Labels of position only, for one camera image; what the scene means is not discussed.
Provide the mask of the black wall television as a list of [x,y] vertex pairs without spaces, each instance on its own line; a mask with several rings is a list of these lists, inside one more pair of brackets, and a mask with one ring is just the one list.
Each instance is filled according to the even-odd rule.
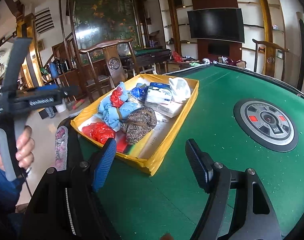
[[188,11],[191,38],[245,42],[240,8],[210,8]]

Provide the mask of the yellow cardboard box tray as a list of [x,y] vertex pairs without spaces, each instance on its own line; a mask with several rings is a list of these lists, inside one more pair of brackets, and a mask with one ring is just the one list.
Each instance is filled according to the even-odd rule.
[[97,146],[116,139],[116,156],[153,176],[176,138],[197,95],[199,81],[139,74],[120,82],[71,121]]

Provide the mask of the red and blue cloth bundle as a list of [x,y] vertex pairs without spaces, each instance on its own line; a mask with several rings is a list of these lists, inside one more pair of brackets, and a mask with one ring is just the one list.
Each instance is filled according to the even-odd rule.
[[124,102],[128,100],[128,91],[125,83],[120,82],[119,85],[112,91],[112,93],[103,98],[98,106],[98,112],[103,113],[108,107],[119,108]]

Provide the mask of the grey round table centre console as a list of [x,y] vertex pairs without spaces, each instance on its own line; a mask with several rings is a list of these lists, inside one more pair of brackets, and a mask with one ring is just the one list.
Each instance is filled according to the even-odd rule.
[[294,121],[282,109],[262,99],[242,99],[233,108],[236,122],[254,141],[276,152],[290,152],[298,144]]

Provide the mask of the brown woven knit pouch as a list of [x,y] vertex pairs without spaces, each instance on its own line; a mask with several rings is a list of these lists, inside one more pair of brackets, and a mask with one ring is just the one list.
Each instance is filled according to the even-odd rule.
[[155,111],[150,107],[141,107],[129,114],[121,125],[121,130],[126,134],[129,145],[138,143],[147,133],[157,125]]

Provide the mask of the colourful sponge cloths pack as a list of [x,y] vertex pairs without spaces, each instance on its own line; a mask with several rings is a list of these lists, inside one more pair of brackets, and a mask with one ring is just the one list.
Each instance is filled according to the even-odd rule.
[[118,131],[116,133],[117,152],[124,155],[138,157],[151,135],[152,132],[149,132],[138,143],[129,145],[126,142],[126,134],[122,131]]

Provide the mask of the red plastic bag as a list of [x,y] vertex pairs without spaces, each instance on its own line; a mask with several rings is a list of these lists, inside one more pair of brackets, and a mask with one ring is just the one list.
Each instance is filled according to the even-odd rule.
[[82,133],[101,144],[105,144],[109,138],[116,137],[116,132],[104,122],[93,122],[84,126]]

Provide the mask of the white patterned tissue pack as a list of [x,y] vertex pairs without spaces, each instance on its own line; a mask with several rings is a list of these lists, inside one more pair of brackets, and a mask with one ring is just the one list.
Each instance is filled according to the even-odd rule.
[[149,103],[145,102],[145,106],[152,108],[154,111],[157,111],[158,113],[165,115],[169,118],[173,118],[177,115],[179,115],[184,107],[183,104],[177,103],[174,101],[171,101],[170,104],[165,105],[163,103]]

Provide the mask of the white plastic bag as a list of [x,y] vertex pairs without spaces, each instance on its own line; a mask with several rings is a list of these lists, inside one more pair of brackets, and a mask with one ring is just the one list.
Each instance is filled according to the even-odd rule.
[[187,81],[181,77],[169,78],[169,85],[172,92],[172,99],[184,104],[191,97],[191,89]]

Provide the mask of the blue white wet wipes bag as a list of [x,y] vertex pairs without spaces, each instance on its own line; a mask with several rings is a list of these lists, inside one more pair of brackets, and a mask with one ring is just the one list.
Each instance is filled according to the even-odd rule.
[[131,96],[135,99],[144,102],[147,96],[149,86],[145,83],[137,83],[136,87],[130,90]]

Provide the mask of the large floral painting screen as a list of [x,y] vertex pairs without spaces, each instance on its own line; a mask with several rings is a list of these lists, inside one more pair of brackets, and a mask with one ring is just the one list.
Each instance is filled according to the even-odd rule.
[[135,49],[142,47],[137,0],[68,0],[68,8],[78,49],[129,38]]

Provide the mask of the wooden chair near tray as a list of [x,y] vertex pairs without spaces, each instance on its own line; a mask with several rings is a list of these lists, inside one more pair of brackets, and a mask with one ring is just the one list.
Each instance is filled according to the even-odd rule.
[[[80,49],[78,52],[81,55],[86,55],[89,66],[90,66],[90,79],[94,81],[94,83],[87,84],[86,74],[82,66],[78,66],[78,70],[80,72],[80,77],[83,79],[82,82],[84,83],[84,89],[86,91],[86,94],[90,100],[91,103],[94,102],[94,98],[92,96],[92,92],[95,90],[99,93],[99,95],[103,95],[103,88],[106,86],[102,86],[102,84],[109,82],[111,88],[115,88],[120,82],[125,82],[128,77],[125,73],[125,70],[123,68],[119,52],[117,50],[117,47],[120,44],[127,44],[132,61],[134,63],[135,72],[137,74],[140,73],[140,68],[137,65],[137,60],[135,56],[135,52],[132,46],[133,38],[129,39],[116,39],[111,41],[105,41],[101,43],[97,43],[90,48],[87,49]],[[96,74],[93,62],[91,60],[90,53],[101,50],[104,55],[105,65],[108,69],[109,75],[106,76],[100,76]]]

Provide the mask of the light blue cloth in tray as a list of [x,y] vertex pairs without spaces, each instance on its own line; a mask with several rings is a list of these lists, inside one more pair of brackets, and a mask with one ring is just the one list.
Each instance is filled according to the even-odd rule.
[[107,104],[104,109],[98,110],[98,113],[94,116],[117,132],[121,129],[122,123],[128,118],[129,114],[140,107],[139,103],[130,101],[123,103],[119,108]]

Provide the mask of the wooden chair behind table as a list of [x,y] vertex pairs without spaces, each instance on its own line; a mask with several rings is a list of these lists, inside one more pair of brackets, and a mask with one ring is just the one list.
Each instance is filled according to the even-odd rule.
[[263,75],[275,77],[275,62],[276,62],[277,52],[281,52],[283,59],[285,59],[286,53],[289,53],[290,50],[288,48],[283,48],[276,43],[272,43],[268,41],[258,41],[255,39],[252,39],[252,41],[255,43],[255,57],[254,57],[253,71],[255,73],[257,72],[259,47],[264,46],[265,59],[264,59],[264,67],[261,73]]

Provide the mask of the blue Vinda tissue pack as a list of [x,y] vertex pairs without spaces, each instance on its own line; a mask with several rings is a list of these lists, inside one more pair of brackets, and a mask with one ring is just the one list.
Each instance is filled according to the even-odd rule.
[[145,102],[154,104],[162,103],[168,105],[171,103],[171,100],[172,92],[170,85],[159,82],[150,83],[147,90]]

